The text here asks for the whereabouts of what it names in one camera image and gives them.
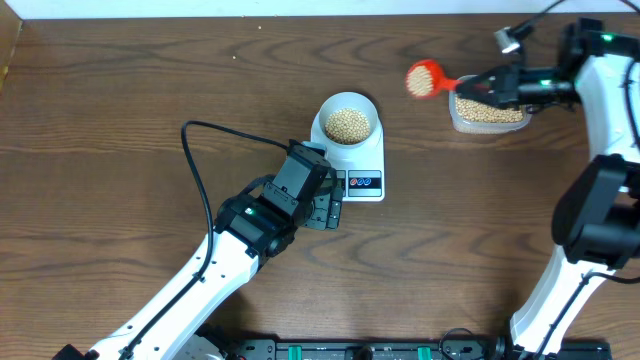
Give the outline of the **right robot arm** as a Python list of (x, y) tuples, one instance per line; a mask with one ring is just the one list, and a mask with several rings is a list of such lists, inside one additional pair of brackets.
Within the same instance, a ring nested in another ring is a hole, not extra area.
[(496, 32), (504, 54), (517, 60), (459, 83), (464, 99), (530, 113), (580, 104), (589, 140), (587, 167), (557, 203), (551, 259), (525, 304), (496, 343), (496, 359), (555, 359), (573, 320), (605, 281), (639, 255), (639, 41), (581, 18), (563, 31), (558, 63), (529, 68), (526, 21)]

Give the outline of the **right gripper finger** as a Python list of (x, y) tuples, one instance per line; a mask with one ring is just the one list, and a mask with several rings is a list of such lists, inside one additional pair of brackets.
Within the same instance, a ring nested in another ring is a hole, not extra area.
[(467, 75), (459, 79), (455, 92), (458, 94), (498, 93), (502, 90), (500, 85), (502, 75), (502, 67), (494, 67), (478, 75)]
[(457, 95), (462, 99), (472, 100), (487, 106), (500, 106), (498, 96), (493, 90), (459, 90)]

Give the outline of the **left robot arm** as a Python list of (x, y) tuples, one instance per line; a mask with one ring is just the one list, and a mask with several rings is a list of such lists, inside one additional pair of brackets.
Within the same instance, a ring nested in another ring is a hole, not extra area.
[(71, 344), (58, 359), (176, 359), (210, 315), (290, 245), (297, 230), (334, 229), (342, 191), (319, 143), (293, 141), (275, 177), (227, 199), (184, 267), (133, 318), (90, 350)]

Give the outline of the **red plastic measuring scoop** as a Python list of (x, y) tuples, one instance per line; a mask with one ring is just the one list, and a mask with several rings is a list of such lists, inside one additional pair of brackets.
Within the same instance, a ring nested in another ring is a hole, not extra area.
[(437, 96), (442, 91), (454, 91), (460, 80), (445, 75), (442, 66), (432, 59), (413, 64), (405, 76), (405, 88), (414, 98)]

